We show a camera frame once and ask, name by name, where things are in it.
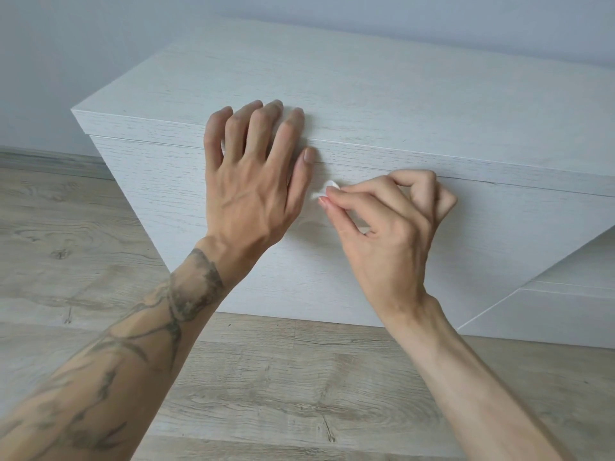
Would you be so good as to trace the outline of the person's right hand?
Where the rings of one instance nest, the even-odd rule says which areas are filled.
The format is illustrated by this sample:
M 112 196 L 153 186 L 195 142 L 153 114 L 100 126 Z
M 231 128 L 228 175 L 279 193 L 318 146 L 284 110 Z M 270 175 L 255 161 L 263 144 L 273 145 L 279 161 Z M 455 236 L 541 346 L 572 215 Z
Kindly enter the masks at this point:
M 327 196 L 362 202 L 348 213 L 370 233 L 340 240 L 381 321 L 388 311 L 431 296 L 424 286 L 428 254 L 438 226 L 457 202 L 434 171 L 396 170 L 340 189 L 328 187 Z

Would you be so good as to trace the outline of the small white sticker piece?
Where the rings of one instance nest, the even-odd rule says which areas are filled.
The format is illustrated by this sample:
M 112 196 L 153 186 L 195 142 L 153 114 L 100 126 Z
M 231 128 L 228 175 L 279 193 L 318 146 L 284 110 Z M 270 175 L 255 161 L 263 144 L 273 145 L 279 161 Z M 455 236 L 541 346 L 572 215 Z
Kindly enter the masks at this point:
M 318 188 L 314 189 L 309 196 L 309 201 L 316 201 L 318 202 L 320 197 L 326 197 L 327 196 L 327 188 L 328 187 L 333 187 L 335 189 L 340 189 L 340 185 L 333 181 L 333 180 L 327 180 L 324 183 L 322 183 L 320 186 L 318 186 Z

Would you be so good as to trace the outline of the grey baseboard strip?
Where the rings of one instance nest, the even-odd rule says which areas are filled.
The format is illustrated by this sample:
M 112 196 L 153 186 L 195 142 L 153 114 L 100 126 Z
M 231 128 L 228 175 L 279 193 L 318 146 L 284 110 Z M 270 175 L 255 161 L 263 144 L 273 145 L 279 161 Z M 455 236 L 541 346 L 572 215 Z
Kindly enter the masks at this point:
M 114 180 L 102 157 L 0 147 L 0 168 Z

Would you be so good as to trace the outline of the white wooden cabinet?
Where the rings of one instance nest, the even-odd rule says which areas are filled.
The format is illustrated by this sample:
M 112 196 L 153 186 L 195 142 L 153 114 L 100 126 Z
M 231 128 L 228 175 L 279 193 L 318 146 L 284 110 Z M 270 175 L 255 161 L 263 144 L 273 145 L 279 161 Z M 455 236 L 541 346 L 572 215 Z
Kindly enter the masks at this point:
M 74 106 L 165 265 L 204 235 L 202 135 L 280 99 L 318 150 L 304 210 L 219 308 L 380 326 L 310 193 L 433 170 L 459 198 L 425 285 L 460 333 L 615 348 L 615 69 L 214 20 Z

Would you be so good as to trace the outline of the person's left forearm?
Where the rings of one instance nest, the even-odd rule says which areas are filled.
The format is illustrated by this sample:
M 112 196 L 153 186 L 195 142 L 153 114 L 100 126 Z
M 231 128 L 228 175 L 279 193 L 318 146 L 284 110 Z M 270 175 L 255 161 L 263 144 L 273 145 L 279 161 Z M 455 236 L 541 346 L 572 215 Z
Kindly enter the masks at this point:
M 204 326 L 254 264 L 244 249 L 200 240 L 0 420 L 0 461 L 130 461 Z

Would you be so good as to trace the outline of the person's left hand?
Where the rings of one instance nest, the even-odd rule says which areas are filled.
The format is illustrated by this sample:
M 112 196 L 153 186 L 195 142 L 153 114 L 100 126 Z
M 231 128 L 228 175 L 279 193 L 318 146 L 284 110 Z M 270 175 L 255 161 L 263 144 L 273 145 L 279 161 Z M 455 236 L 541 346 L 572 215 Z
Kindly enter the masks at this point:
M 244 158 L 250 116 L 263 106 L 256 100 L 233 111 L 226 122 L 222 163 L 205 164 L 207 234 L 198 246 L 228 289 L 245 278 L 297 218 L 287 217 L 287 192 L 301 153 L 294 157 L 304 110 L 294 108 L 274 125 L 264 161 Z

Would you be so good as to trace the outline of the person's right forearm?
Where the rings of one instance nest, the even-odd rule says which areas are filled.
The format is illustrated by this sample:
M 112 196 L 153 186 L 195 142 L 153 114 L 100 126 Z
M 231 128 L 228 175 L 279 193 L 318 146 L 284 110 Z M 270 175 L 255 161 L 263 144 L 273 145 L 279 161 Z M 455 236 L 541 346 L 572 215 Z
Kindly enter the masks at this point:
M 381 319 L 411 358 L 468 461 L 575 461 L 450 325 L 433 297 Z

